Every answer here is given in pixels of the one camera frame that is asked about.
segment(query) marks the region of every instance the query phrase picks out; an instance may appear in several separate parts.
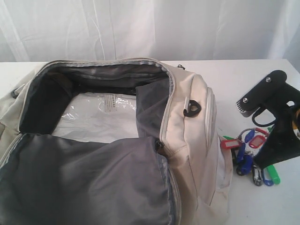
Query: white curtain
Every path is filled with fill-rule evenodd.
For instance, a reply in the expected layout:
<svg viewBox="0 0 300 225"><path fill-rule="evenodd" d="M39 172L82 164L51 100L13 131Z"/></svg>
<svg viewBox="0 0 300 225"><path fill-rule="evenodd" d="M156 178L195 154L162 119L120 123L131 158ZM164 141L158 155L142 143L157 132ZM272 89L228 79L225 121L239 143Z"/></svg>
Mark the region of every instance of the white curtain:
<svg viewBox="0 0 300 225"><path fill-rule="evenodd" d="M300 0L0 0L0 61L287 58Z"/></svg>

